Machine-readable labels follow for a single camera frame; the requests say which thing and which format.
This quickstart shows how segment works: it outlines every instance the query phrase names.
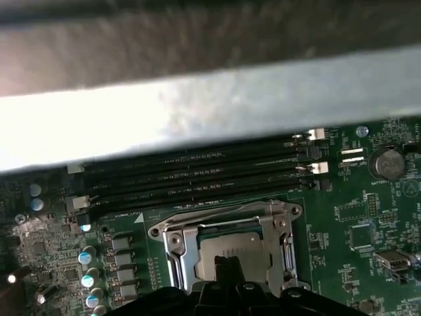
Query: white triangle marking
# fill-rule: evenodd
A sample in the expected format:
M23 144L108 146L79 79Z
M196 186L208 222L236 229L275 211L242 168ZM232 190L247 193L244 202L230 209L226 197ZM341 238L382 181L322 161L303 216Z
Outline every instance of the white triangle marking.
M134 221L134 224L136 224L136 223L144 223L144 222L145 222L145 219L143 218L143 213L140 213L140 215Z

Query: motherboard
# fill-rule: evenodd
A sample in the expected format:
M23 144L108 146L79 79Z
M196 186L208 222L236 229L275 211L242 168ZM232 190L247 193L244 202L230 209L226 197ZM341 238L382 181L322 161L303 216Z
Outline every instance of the motherboard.
M21 285L23 315L104 315L165 286L189 292L236 256L275 296L302 286L369 315L419 315L420 123L5 174L0 282Z

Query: integrated circuit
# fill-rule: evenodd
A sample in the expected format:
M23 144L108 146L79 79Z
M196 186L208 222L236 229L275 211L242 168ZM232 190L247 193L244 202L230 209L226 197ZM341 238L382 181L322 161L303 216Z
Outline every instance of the integrated circuit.
M70 232L72 229L71 229L71 227L70 227L70 225L69 224L66 224L66 225L61 225L61 231L62 232Z
M62 316L61 309L59 308L53 308L49 312L49 316Z
M349 237L352 250L370 247L373 242L370 224L352 226L349 229Z
M45 244L43 242L34 243L32 249L34 250L34 254L36 255L42 255L43 253L46 252Z
M69 269L69 270L64 270L64 277L66 278L66 280L69 280L69 281L78 280L79 274L76 269Z

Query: electrolytic capacitor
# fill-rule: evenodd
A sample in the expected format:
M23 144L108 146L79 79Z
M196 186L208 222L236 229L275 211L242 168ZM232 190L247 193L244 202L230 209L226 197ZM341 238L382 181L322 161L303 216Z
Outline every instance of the electrolytic capacitor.
M104 297L104 291L100 288L94 288L90 293L89 296L86 298L86 306L89 308L95 308L99 305L101 300Z
M85 288L91 288L99 280L99 270L97 268L90 268L87 273L82 277L81 284Z
M78 256L78 261L81 265L89 265L92 259L96 256L97 250L92 246L85 247Z
M39 212L39 211L41 211L41 210L44 208L45 203L44 203L44 201L43 201L42 199L39 199L39 198L37 197L36 199L33 199L33 200L31 201L30 205L31 205L31 209L32 209L33 211L35 211L35 212Z
M42 187L38 183L32 183L31 185L29 185L29 194L33 198L36 198L37 196L39 196L41 192L42 192Z
M45 304L45 302L51 297L53 296L57 291L59 290L59 288L55 285L50 285L48 288L46 288L44 291L42 291L41 293L39 293L37 295L37 304L38 305L42 305Z
M95 307L91 316L104 316L106 313L107 313L107 308L105 306L100 305L100 306Z
M32 272L32 268L29 265L24 265L23 267L13 271L7 277L7 282L14 284L19 280L22 280L24 277L28 276Z

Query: cpu socket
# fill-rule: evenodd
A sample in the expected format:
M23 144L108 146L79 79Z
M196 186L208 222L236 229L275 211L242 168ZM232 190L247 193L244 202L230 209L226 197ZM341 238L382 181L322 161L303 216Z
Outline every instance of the cpu socket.
M245 280L275 296L297 279L291 223L303 208L278 200L175 214L155 225L149 237L164 243L171 285L190 293L197 282L214 281L214 258L236 256Z

